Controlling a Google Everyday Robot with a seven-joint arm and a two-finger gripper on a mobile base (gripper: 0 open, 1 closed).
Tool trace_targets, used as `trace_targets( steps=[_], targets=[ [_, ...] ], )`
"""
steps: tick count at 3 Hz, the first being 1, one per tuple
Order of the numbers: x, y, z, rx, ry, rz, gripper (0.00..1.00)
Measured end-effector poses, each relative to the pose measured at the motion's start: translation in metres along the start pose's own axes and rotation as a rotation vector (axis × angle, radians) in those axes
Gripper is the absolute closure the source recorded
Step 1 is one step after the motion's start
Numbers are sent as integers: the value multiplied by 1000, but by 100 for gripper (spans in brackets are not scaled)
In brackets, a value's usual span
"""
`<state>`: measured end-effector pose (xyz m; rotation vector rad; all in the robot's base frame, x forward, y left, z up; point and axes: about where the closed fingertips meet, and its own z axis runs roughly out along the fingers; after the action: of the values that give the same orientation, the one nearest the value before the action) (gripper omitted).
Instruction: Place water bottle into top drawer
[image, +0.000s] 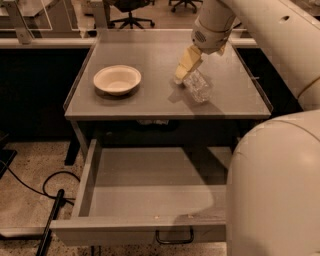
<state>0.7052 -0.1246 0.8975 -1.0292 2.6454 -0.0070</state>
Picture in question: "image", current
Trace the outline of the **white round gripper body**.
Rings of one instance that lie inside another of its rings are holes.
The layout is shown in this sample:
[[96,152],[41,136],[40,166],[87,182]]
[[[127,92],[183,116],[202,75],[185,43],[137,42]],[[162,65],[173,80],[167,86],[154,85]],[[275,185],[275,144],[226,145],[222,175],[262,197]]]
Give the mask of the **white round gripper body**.
[[214,31],[206,28],[197,18],[193,25],[191,39],[193,44],[205,54],[221,51],[228,41],[230,31]]

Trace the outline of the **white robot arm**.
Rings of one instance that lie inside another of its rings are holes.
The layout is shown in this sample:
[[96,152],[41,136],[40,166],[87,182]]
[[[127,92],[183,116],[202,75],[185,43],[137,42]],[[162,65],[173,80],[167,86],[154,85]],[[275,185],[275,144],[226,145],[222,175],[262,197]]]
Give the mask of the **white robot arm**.
[[192,41],[211,54],[240,20],[302,110],[237,145],[226,185],[227,256],[320,254],[320,27],[291,0],[203,0]]

